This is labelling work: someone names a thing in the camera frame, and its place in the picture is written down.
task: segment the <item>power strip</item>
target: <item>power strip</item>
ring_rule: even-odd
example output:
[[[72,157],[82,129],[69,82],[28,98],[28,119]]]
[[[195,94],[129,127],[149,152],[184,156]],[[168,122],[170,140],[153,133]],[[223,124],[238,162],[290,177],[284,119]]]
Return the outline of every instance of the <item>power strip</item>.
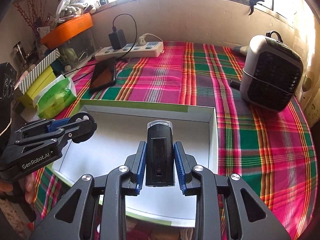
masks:
[[[127,44],[122,49],[113,49],[112,47],[106,47],[101,49],[96,55],[95,58],[98,61],[106,60],[112,57],[121,57],[124,55],[130,48],[131,44]],[[144,46],[135,45],[132,50],[124,56],[124,58],[131,57],[159,57],[159,55],[163,52],[163,42],[147,42]]]

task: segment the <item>black smartphone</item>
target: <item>black smartphone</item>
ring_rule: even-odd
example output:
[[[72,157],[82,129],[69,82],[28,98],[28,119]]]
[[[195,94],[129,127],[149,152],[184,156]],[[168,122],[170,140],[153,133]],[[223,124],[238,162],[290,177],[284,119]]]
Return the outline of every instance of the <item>black smartphone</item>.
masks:
[[[98,62],[93,70],[90,92],[96,92],[103,88],[111,87],[116,84],[116,58],[108,58]]]

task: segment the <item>table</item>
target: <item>table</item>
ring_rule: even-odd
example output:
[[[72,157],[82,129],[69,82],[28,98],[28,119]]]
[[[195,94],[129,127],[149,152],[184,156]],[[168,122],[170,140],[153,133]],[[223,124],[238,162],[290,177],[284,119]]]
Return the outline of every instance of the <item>table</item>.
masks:
[[[165,42],[158,58],[132,58],[117,64],[114,87],[88,92],[95,62],[79,71],[78,100],[109,99],[212,106],[217,111],[220,175],[240,174],[297,239],[309,224],[316,201],[315,150],[306,119],[293,98],[281,113],[243,101],[228,80],[241,80],[245,58],[230,48]],[[61,112],[67,117],[77,104]],[[68,190],[47,168],[36,174],[32,229]]]

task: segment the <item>orange lid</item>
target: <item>orange lid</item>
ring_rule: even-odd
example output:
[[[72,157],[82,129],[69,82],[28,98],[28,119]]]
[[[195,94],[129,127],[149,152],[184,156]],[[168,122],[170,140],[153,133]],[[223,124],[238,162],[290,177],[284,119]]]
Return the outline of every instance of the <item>orange lid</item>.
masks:
[[[40,43],[49,49],[55,49],[67,40],[93,26],[90,13],[69,20],[44,36]]]

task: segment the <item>human hand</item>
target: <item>human hand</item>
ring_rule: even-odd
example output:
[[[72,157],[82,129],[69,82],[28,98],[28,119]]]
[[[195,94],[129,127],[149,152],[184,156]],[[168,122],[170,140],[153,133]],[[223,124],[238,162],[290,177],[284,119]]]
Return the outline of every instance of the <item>human hand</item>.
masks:
[[[35,186],[35,177],[33,174],[29,174],[25,177],[25,199],[27,203],[31,204],[33,202],[33,199],[36,195],[36,186]],[[0,179],[0,193],[2,192],[8,192],[12,191],[13,186],[12,184],[4,182],[2,179]]]

